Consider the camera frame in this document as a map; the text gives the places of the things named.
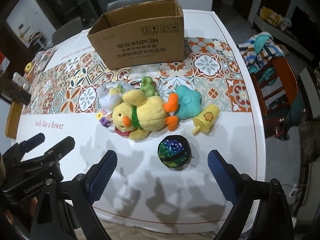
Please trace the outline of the left human hand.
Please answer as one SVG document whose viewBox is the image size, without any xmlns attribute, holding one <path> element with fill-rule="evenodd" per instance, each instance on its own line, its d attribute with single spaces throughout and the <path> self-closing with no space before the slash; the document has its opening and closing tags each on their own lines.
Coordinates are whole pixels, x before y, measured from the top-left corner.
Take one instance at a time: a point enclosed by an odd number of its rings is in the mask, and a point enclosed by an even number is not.
<svg viewBox="0 0 320 240">
<path fill-rule="evenodd" d="M 14 224 L 14 219 L 17 218 L 17 220 L 19 220 L 23 227 L 29 232 L 31 230 L 37 203 L 37 198 L 34 197 L 23 201 L 20 204 L 13 205 L 5 197 L 1 196 L 1 211 L 3 211 L 11 225 Z"/>
</svg>

